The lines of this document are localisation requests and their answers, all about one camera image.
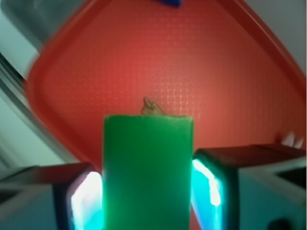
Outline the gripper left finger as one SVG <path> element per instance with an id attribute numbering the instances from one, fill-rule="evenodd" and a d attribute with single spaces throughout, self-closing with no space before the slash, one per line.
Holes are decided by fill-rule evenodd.
<path id="1" fill-rule="evenodd" d="M 102 230 L 103 180 L 89 163 L 0 173 L 2 230 Z"/>

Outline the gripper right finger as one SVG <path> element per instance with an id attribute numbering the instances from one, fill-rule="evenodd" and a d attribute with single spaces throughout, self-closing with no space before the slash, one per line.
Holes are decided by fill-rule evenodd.
<path id="1" fill-rule="evenodd" d="M 307 155 L 281 144 L 198 149 L 191 204 L 202 230 L 304 230 Z"/>

